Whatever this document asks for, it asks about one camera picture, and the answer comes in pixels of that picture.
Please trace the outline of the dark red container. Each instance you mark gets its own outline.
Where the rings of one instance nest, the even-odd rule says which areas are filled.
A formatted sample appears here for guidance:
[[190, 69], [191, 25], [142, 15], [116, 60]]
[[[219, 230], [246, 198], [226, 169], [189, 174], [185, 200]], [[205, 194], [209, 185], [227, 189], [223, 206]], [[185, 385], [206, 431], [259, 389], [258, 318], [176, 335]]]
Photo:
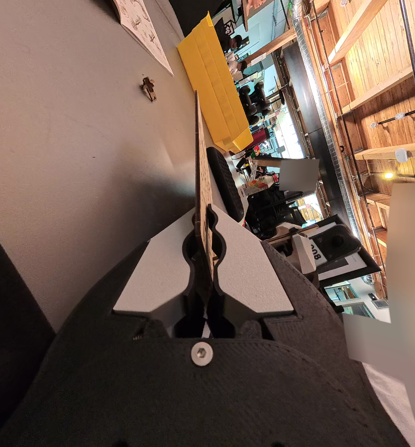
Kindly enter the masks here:
[[246, 147], [246, 149], [254, 148], [256, 145], [268, 140], [270, 138], [270, 133], [266, 127], [263, 127], [252, 133], [251, 136], [253, 137], [253, 141]]

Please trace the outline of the open instruction booklet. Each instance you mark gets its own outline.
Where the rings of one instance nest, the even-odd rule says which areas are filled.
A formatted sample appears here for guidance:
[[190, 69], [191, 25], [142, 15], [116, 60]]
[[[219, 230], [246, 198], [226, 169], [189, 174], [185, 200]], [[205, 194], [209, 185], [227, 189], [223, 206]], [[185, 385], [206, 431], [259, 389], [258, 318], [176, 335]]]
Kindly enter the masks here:
[[114, 0], [121, 26], [171, 75], [166, 54], [142, 0]]

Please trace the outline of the yellow plastic bin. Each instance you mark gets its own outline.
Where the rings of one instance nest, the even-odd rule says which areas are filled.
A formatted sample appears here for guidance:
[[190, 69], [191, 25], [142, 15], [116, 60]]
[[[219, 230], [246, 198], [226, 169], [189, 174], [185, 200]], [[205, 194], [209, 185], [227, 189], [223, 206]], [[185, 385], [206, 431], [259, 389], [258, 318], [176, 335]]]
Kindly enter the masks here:
[[210, 14], [177, 46], [212, 141], [225, 152], [239, 153], [253, 142], [242, 103]]

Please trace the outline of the black framed marker sign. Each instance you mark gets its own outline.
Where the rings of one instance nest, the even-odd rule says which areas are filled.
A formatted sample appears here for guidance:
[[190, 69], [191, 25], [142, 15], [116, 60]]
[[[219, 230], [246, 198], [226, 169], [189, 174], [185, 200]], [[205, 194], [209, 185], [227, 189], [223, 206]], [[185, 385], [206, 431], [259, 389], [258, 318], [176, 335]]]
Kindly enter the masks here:
[[[344, 222], [338, 215], [333, 215], [317, 222], [317, 224], [323, 226], [326, 224], [344, 224]], [[379, 273], [381, 267], [362, 245], [359, 252], [351, 254], [346, 258], [316, 267], [316, 271], [318, 273], [320, 287], [327, 288], [337, 283]]]

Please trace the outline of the orange juice carton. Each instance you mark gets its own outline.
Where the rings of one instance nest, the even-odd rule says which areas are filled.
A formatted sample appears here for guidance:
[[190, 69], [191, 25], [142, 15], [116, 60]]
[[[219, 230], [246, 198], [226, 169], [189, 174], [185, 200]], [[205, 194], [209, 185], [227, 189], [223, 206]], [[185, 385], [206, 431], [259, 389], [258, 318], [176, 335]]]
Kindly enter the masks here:
[[243, 185], [243, 193], [246, 197], [260, 193], [266, 189], [269, 189], [275, 183], [274, 176], [265, 175], [260, 176], [252, 181], [249, 181]]

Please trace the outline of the black dumbbell set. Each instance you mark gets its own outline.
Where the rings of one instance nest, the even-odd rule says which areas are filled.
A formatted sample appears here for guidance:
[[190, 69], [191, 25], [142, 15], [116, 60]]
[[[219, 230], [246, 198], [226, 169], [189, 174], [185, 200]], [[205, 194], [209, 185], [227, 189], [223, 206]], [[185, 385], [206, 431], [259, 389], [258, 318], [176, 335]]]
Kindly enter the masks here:
[[249, 126], [255, 126], [260, 118], [265, 119], [270, 114], [271, 104], [266, 99], [264, 83], [262, 81], [254, 85], [253, 92], [251, 92], [250, 87], [247, 85], [240, 87], [238, 95]]

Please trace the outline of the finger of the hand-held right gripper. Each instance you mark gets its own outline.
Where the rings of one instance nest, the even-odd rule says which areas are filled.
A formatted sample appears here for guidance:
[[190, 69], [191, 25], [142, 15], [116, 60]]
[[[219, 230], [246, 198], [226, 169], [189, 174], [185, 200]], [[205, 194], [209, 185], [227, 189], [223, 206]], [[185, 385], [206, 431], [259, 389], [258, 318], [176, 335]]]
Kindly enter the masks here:
[[289, 240], [299, 230], [300, 226], [297, 225], [279, 225], [276, 227], [276, 239], [277, 241]]
[[292, 237], [292, 264], [303, 275], [308, 275], [316, 271], [315, 259], [309, 238], [300, 234]]

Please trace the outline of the black ribbed wrist pad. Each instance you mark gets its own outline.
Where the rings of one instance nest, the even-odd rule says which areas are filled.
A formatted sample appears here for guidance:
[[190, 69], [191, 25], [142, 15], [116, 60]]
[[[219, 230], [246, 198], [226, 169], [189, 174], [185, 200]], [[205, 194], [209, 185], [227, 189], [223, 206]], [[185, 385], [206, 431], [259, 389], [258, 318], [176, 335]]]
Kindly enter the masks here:
[[228, 215], [236, 222], [241, 222], [245, 216], [244, 207], [225, 157], [214, 147], [208, 147], [206, 153]]

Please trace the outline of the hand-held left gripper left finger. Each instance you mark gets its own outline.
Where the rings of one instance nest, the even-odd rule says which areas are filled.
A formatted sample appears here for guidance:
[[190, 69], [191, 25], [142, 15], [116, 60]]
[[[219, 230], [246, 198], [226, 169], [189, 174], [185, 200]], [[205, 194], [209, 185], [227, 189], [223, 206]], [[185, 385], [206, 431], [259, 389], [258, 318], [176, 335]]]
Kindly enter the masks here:
[[113, 312], [158, 320], [178, 338], [198, 338], [205, 326], [197, 292], [194, 210], [149, 240]]

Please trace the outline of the thin wooden stick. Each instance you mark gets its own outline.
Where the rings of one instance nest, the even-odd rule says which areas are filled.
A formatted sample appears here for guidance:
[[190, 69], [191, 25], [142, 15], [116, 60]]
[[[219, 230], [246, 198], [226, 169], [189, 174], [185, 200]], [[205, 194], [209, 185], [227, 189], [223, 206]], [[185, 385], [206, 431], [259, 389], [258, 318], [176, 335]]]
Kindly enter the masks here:
[[[280, 225], [295, 225], [295, 224], [284, 222], [284, 223], [282, 223]], [[303, 236], [303, 237], [310, 237], [319, 228], [320, 227], [319, 227], [319, 225], [317, 223], [315, 223], [313, 225], [310, 225], [310, 226], [307, 226], [307, 227], [301, 227], [300, 226], [300, 230], [296, 234], [293, 234], [293, 236], [300, 235], [300, 236]], [[265, 241], [267, 243], [269, 243], [269, 244], [276, 244], [276, 243], [279, 243], [279, 242], [281, 242], [281, 243], [283, 242], [283, 241], [277, 241], [276, 235], [273, 236], [272, 238], [269, 238], [269, 239], [265, 240]]]

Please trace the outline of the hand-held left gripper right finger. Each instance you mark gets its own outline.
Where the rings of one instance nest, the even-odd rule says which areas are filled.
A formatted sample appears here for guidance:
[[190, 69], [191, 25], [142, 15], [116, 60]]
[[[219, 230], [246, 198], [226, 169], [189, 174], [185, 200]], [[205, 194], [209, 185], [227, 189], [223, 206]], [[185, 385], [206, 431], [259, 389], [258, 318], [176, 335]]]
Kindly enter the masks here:
[[213, 286], [207, 305], [210, 338], [275, 338], [269, 319], [294, 316], [294, 307], [260, 239], [214, 204]]

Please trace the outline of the small wooden model piece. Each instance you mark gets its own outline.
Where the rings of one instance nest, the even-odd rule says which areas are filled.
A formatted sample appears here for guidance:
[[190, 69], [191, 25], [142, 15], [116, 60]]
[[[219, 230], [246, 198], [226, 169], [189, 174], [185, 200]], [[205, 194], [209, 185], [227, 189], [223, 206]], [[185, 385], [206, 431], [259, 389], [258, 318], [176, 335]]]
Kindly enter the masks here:
[[151, 102], [156, 102], [155, 81], [153, 79], [150, 79], [148, 76], [144, 77], [142, 80], [141, 89]]

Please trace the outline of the silver metal duct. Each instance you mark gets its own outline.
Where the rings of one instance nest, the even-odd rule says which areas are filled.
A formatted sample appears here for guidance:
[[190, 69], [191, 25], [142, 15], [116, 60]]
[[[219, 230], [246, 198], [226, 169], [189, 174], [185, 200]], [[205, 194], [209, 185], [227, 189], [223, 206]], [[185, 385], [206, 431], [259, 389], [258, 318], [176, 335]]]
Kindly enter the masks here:
[[304, 25], [304, 6], [303, 2], [300, 0], [293, 1], [292, 6], [292, 19], [293, 19], [293, 29], [296, 33], [296, 39], [298, 46], [300, 48], [300, 54], [305, 66], [307, 79], [309, 82], [310, 91], [313, 95], [313, 101], [315, 103], [316, 111], [318, 112], [319, 121], [321, 123], [321, 129], [324, 133], [324, 137], [327, 143], [327, 153], [328, 157], [323, 157], [323, 163], [326, 159], [330, 159], [327, 165], [333, 167], [333, 178], [336, 178], [336, 183], [338, 185], [339, 193], [342, 198], [343, 206], [345, 209], [345, 215], [349, 222], [349, 226], [354, 234], [360, 241], [362, 241], [360, 230], [358, 228], [356, 215], [352, 207], [349, 191], [345, 182], [344, 173], [341, 169], [339, 156], [337, 152], [337, 147], [333, 139], [332, 130], [330, 128], [330, 122], [326, 115], [326, 110], [322, 101], [319, 86], [316, 82], [316, 76], [314, 73], [314, 68], [310, 56], [310, 51], [307, 47], [305, 32], [303, 29]]

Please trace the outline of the laser-cut wooden parts sheet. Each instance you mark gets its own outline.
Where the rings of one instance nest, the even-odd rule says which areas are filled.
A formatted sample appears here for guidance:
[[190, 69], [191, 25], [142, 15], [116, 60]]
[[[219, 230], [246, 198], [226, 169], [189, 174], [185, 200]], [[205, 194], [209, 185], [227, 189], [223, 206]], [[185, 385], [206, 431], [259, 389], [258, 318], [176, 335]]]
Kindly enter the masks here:
[[204, 138], [203, 116], [199, 93], [194, 92], [195, 108], [195, 212], [194, 235], [197, 242], [199, 261], [197, 265], [197, 290], [205, 306], [213, 289], [212, 231], [209, 227], [209, 208], [212, 204], [211, 176]]

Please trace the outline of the black office chair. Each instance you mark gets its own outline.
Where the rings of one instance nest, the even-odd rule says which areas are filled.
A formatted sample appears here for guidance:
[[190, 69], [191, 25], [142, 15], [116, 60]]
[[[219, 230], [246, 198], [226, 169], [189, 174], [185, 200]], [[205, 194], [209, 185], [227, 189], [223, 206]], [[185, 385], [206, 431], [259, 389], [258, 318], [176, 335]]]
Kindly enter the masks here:
[[265, 189], [248, 198], [248, 210], [245, 222], [250, 231], [260, 240], [267, 240], [277, 233], [277, 226], [290, 223], [297, 226], [306, 224], [298, 207], [291, 207], [282, 201], [283, 193], [279, 190]]

